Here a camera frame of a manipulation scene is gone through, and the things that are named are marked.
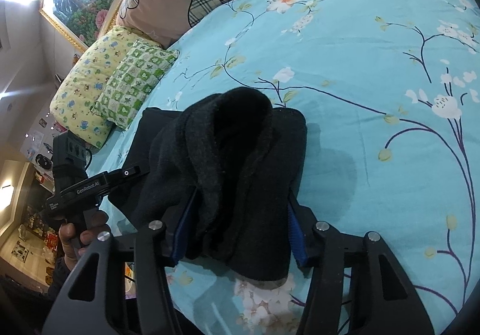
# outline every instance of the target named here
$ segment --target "black cloth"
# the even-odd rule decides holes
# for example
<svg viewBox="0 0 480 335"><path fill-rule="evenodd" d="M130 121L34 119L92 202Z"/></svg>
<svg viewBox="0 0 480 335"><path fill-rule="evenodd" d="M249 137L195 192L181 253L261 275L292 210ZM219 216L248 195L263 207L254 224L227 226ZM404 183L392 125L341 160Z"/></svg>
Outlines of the black cloth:
<svg viewBox="0 0 480 335"><path fill-rule="evenodd" d="M135 194L123 191L129 205L110 196L112 203L140 228L160 219L187 187L196 186L203 201L190 245L245 277L286 277L287 196L303 164L303 115L273 109L264 94L250 88L211 95L174 119L172 112L161 112L164 120L149 122L144 116L140 121L150 136L160 127L150 146L150 174ZM137 132L128 163L134 165L148 144L149 136Z"/></svg>
<svg viewBox="0 0 480 335"><path fill-rule="evenodd" d="M55 262L55 268L53 269L52 274L52 284L49 286L49 290L46 295L51 300L54 301L60 293L60 289L67 280L70 270L65 264L64 257L60 257Z"/></svg>
<svg viewBox="0 0 480 335"><path fill-rule="evenodd" d="M135 132L133 142L125 162L123 162L122 168L135 166L139 161L148 159L153 139L165 125L169 124L181 113L182 112L172 110L160 110L157 107L145 109L142 113L142 118L138 122L137 131ZM146 176L144 175L121 186L117 186L109 194L109 201L121 210L129 220L131 214L137 207L138 198L140 197L145 180Z"/></svg>

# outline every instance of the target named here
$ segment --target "blue gripper pad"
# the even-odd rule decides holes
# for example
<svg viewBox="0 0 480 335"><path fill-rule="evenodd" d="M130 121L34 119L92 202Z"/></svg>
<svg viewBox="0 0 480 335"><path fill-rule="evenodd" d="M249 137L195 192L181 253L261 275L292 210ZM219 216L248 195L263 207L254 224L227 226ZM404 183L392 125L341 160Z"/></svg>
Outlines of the blue gripper pad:
<svg viewBox="0 0 480 335"><path fill-rule="evenodd" d="M299 266L305 266L308 260L307 252L305 250L305 235L290 204L288 210L290 247Z"/></svg>

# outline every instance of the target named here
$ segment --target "hand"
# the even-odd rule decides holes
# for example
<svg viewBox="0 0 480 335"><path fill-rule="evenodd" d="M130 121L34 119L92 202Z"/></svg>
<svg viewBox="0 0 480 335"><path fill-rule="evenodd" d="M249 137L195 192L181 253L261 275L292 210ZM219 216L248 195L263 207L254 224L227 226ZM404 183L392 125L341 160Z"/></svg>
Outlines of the hand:
<svg viewBox="0 0 480 335"><path fill-rule="evenodd" d="M80 234L80 241L85 245L89 245L100 232L111 232L110 227L107 225L108 220L109 216L105 212L95 212L92 216L92 228L88 229L87 231L83 231ZM60 237L60 241L63 246L63 252L65 253L65 264L70 271L74 269L78 262L74 247L71 245L71 239L74 238L75 235L75 226L72 223L62 224L60 230L58 231L58 236ZM81 248L78 250L78 254L82 256L86 250L87 247Z"/></svg>

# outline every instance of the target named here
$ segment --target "bed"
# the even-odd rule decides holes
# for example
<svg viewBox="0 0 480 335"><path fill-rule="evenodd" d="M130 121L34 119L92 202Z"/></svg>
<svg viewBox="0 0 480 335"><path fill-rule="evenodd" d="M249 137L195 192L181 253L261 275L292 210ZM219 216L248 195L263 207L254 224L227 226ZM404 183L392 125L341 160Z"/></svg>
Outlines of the bed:
<svg viewBox="0 0 480 335"><path fill-rule="evenodd" d="M301 111L299 202L342 232L378 231L441 334L480 278L479 30L474 0L230 0L171 46L180 56L142 110L242 85ZM140 118L111 132L89 175L122 166ZM131 231L107 199L101 208L114 234ZM310 283L293 259L282 282L208 259L167 279L201 331L234 335L294 334Z"/></svg>

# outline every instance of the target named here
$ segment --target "cable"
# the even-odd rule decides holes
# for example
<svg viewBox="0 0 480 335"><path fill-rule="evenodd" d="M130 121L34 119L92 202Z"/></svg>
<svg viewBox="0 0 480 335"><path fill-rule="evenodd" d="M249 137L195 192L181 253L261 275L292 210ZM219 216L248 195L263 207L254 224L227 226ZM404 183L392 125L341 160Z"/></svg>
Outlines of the cable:
<svg viewBox="0 0 480 335"><path fill-rule="evenodd" d="M86 165L85 170L87 170L88 167L90 167L90 163L92 163L93 155L92 151L90 151L88 148L85 148L87 152L90 154L90 160L88 161L88 165Z"/></svg>

